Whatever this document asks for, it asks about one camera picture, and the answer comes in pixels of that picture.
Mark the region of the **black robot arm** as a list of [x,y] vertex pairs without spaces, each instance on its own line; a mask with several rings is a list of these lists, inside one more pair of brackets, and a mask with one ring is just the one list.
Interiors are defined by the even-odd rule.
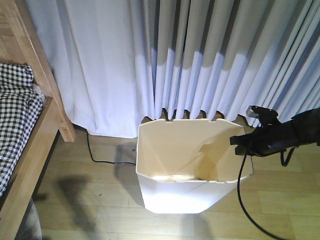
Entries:
[[230,144],[236,145],[236,155],[266,157],[291,147],[320,144],[319,108],[299,113],[283,123],[273,109],[251,105],[246,113],[251,118],[257,118],[261,126],[251,133],[230,137]]

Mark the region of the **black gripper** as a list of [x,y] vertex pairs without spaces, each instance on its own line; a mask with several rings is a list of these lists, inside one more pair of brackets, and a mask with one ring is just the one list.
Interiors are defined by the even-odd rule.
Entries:
[[252,152],[243,147],[236,147],[235,154],[265,157],[297,146],[299,138],[290,124],[259,127],[252,134],[234,135],[229,138],[230,145],[249,145],[251,142]]

